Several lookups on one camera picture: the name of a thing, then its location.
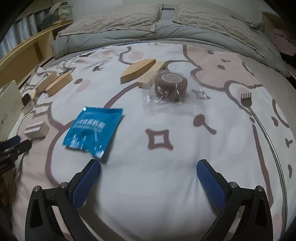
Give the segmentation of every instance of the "pink cloth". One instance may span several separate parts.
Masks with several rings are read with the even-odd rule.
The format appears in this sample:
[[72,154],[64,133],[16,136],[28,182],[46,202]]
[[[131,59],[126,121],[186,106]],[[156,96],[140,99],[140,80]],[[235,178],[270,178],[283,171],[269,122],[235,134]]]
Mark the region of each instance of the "pink cloth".
[[280,53],[284,53],[290,56],[294,56],[296,54],[295,40],[291,39],[286,31],[280,29],[272,29],[270,31],[270,36],[273,44]]

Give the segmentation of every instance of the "gray comforter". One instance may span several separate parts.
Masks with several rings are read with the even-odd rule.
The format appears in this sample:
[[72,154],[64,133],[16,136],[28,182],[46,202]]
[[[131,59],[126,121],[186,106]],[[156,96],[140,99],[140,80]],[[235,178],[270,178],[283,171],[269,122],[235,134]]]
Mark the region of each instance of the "gray comforter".
[[156,25],[156,32],[140,30],[111,30],[102,33],[58,36],[53,43],[54,56],[60,58],[66,54],[84,51],[106,45],[144,40],[176,40],[208,44],[250,57],[275,69],[284,76],[289,76],[285,63],[275,46],[267,36],[258,30],[261,37],[264,56],[243,43],[221,33],[187,25],[173,23],[175,10],[164,9]]

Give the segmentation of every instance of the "curtain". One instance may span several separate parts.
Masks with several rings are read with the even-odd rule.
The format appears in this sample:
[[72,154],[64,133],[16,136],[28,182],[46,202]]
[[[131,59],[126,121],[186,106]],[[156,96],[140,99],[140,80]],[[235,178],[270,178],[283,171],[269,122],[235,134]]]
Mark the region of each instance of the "curtain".
[[18,44],[36,34],[38,32],[37,23],[43,20],[48,12],[49,8],[14,22],[0,43],[0,59],[9,51],[13,50]]

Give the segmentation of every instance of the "plastic wrap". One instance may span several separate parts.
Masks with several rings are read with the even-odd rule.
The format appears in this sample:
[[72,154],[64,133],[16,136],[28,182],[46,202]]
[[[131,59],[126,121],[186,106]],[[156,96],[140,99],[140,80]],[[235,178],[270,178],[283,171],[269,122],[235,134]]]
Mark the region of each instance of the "plastic wrap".
[[143,89],[143,102],[147,106],[162,104],[193,105],[206,99],[197,78],[168,70],[157,71]]

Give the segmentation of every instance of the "fork handle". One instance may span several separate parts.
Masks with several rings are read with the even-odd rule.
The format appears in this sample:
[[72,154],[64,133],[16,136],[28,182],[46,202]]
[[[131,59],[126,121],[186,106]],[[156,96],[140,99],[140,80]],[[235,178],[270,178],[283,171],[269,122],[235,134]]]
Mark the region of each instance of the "fork handle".
[[285,184],[285,179],[284,179],[284,174],[283,174],[283,170],[281,168],[281,164],[279,162],[279,158],[276,154],[276,151],[273,147],[273,144],[266,132],[266,130],[264,129],[263,125],[261,124],[260,120],[258,119],[258,117],[256,116],[256,114],[254,113],[254,111],[252,110],[251,107],[248,107],[249,111],[252,113],[253,117],[255,118],[255,120],[257,121],[258,125],[260,126],[268,144],[269,147],[271,149],[272,155],[274,157],[275,163],[276,163],[276,167],[278,169],[278,173],[279,173],[279,178],[280,178],[280,182],[281,182],[281,188],[282,188],[282,192],[283,192],[283,204],[284,204],[284,215],[285,218],[283,220],[283,228],[281,231],[281,236],[286,232],[286,226],[287,226],[287,213],[288,213],[288,203],[287,203],[287,189],[286,189],[286,184]]

